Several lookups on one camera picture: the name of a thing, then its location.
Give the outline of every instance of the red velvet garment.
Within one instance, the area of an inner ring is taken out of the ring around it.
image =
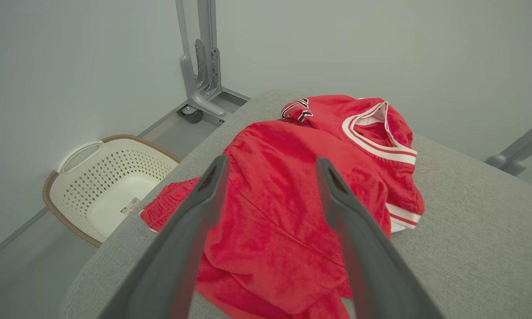
[[[235,137],[224,151],[227,193],[205,243],[197,292],[234,318],[348,317],[340,297],[351,291],[339,241],[321,212],[315,160],[333,163],[387,236],[391,220],[414,226],[423,202],[411,181],[411,131],[384,103],[304,98],[286,105],[283,119]],[[380,147],[367,149],[365,138]],[[198,181],[170,184],[141,217],[161,230]]]

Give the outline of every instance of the caster wheel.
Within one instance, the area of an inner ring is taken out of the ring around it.
[[[180,117],[183,117],[189,123],[192,124],[198,123],[203,118],[202,111],[200,111],[199,109],[195,109],[195,107],[189,105],[177,111],[177,114],[179,114]]]

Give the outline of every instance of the basket handle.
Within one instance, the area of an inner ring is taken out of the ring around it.
[[[80,147],[74,149],[73,151],[69,152],[69,154],[67,154],[65,159],[61,162],[61,165],[59,165],[59,169],[57,170],[57,172],[59,172],[59,174],[69,174],[70,172],[72,172],[76,168],[78,168],[79,166],[83,165],[84,162],[90,160],[90,158],[95,156],[98,152],[100,152],[100,150],[102,149],[103,145],[104,145],[104,142],[98,141],[98,142],[91,142],[91,143],[83,144]],[[93,147],[98,147],[98,150],[94,151],[91,155],[89,155],[84,160],[80,161],[77,165],[73,166],[68,171],[65,170],[65,166],[67,166],[67,164],[73,158],[75,158],[75,156],[77,156],[77,155],[79,155],[79,153],[81,153],[81,152],[83,152],[83,151],[85,151],[87,149],[93,148]]]

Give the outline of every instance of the basket bottom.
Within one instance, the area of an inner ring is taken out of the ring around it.
[[[142,200],[158,183],[159,180],[140,172],[127,175],[92,204],[90,222],[107,238],[130,213],[127,206],[130,207],[135,198]]]

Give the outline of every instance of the white label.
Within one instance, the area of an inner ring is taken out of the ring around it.
[[[128,215],[130,215],[130,213],[135,211],[136,208],[138,208],[138,205],[140,205],[140,202],[142,202],[142,200],[140,198],[135,197],[133,200],[131,200],[128,203],[128,205],[126,205],[126,207],[122,208],[122,210],[120,210],[120,212],[124,216],[128,216]]]

